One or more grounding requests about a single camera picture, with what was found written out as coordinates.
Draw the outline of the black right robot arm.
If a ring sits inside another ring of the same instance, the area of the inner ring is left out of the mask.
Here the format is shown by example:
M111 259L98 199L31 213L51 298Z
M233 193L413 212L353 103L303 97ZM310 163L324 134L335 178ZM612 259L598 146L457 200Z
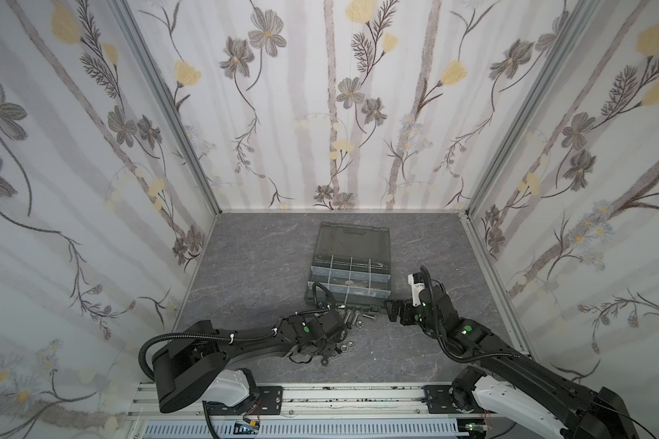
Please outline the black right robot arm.
M442 353L464 365L450 384L451 405L503 415L545 438L636 438L622 397L598 391L547 369L508 345L482 323L463 318L444 285L422 267L411 274L413 296L387 300L393 322L418 325Z

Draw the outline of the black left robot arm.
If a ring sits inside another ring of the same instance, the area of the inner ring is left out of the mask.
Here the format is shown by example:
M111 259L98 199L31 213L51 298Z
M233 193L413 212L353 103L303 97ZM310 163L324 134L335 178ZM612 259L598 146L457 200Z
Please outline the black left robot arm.
M184 331L150 338L137 355L142 373L156 386L161 413L174 413L198 400L218 377L240 361L278 357L327 360L340 353L348 327L332 292L315 283L324 298L312 310L278 318L270 327L216 329L201 320Z

